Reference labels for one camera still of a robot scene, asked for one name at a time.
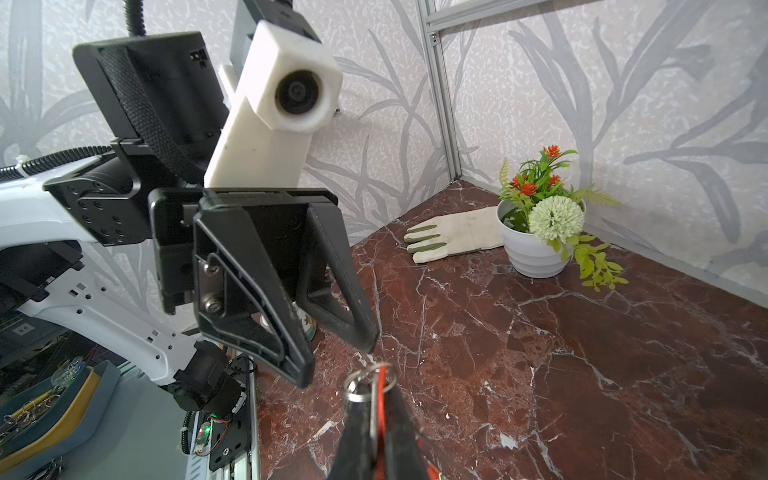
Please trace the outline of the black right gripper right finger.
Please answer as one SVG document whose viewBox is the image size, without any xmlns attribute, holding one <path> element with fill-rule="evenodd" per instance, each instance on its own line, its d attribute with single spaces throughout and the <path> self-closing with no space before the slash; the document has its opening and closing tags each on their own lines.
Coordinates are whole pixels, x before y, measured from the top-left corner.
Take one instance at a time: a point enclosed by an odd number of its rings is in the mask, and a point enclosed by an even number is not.
<svg viewBox="0 0 768 480">
<path fill-rule="evenodd" d="M 383 455 L 385 478 L 428 480 L 429 474 L 401 390 L 384 394 Z"/>
</svg>

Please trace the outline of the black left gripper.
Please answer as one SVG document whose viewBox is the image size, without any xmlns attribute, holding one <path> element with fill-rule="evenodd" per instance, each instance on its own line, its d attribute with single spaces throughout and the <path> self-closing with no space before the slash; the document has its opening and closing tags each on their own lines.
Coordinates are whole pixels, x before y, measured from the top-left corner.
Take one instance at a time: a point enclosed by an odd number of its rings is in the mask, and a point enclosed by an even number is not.
<svg viewBox="0 0 768 480">
<path fill-rule="evenodd" d="M 322 188 L 152 191 L 164 312 L 190 303 L 194 289 L 204 336 L 256 358 L 298 388 L 312 382 L 315 356 L 289 298 L 323 329 L 373 352 L 380 329 L 337 204 Z M 197 213 L 218 206 L 234 209 Z"/>
</svg>

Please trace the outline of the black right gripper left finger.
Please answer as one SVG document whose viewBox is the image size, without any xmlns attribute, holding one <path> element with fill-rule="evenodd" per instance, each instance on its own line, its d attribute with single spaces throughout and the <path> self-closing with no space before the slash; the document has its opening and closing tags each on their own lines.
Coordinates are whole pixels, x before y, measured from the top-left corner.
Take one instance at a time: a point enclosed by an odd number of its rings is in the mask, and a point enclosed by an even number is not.
<svg viewBox="0 0 768 480">
<path fill-rule="evenodd" d="M 368 396 L 363 402 L 345 403 L 344 429 L 328 480 L 373 480 L 376 454 L 371 437 L 371 386 L 358 386 L 355 394 Z"/>
</svg>

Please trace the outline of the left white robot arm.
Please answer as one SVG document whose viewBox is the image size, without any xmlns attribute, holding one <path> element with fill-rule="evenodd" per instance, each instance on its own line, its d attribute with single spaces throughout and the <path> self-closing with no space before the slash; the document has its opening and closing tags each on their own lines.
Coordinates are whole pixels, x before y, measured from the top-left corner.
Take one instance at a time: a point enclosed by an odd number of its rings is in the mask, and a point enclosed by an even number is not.
<svg viewBox="0 0 768 480">
<path fill-rule="evenodd" d="M 304 388 L 315 358 L 301 313 L 361 351 L 379 335 L 337 197 L 299 187 L 341 69 L 314 35 L 264 21 L 245 51 L 223 92 L 198 32 L 78 45 L 113 142 L 1 177 L 2 311 L 75 331 L 219 418 L 245 398 L 227 348 Z M 85 263 L 87 244 L 148 240 L 164 310 L 191 304 L 199 338 L 125 303 Z"/>
</svg>

